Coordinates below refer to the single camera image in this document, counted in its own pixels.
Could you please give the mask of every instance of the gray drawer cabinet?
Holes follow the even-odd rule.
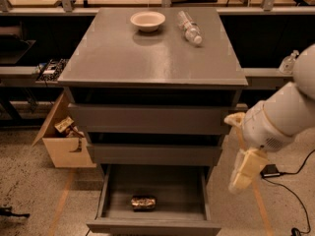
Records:
[[[158,31],[129,23],[143,10],[165,14]],[[204,30],[203,46],[182,38],[179,10]],[[101,8],[58,83],[104,179],[92,232],[218,234],[206,185],[247,81],[216,10]],[[133,211],[134,195],[155,196],[156,208]]]

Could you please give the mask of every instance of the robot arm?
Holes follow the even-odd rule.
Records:
[[[224,122],[236,127],[241,145],[229,190],[239,193],[268,164],[267,151],[278,151],[294,142],[295,136],[315,126],[315,44],[304,50],[288,83],[246,114],[229,115]]]

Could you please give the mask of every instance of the bowl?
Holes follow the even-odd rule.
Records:
[[[138,12],[134,14],[130,21],[143,32],[152,32],[165,21],[165,15],[159,12]]]

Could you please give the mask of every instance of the bottle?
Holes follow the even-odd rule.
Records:
[[[289,56],[285,57],[279,66],[280,72],[285,75],[292,74],[297,55],[299,55],[298,51],[293,50],[293,52]]]
[[[189,14],[184,11],[180,11],[177,14],[177,21],[179,28],[183,31],[185,38],[195,44],[200,45],[203,41],[200,30],[195,22],[191,19]]]

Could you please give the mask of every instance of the floor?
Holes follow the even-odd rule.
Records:
[[[0,205],[29,218],[0,217],[0,235],[85,236],[86,225],[96,215],[102,178],[96,169],[55,168],[43,142],[32,147],[39,127],[0,128]],[[315,148],[315,129],[304,131],[296,142],[269,159],[280,171],[293,172]],[[220,225],[218,236],[288,236],[292,227],[307,230],[305,212],[284,187],[257,177],[239,195],[228,189],[238,152],[234,129],[226,136],[218,166],[207,189],[212,221]],[[272,179],[291,188],[304,202],[315,235],[315,155],[294,176]]]

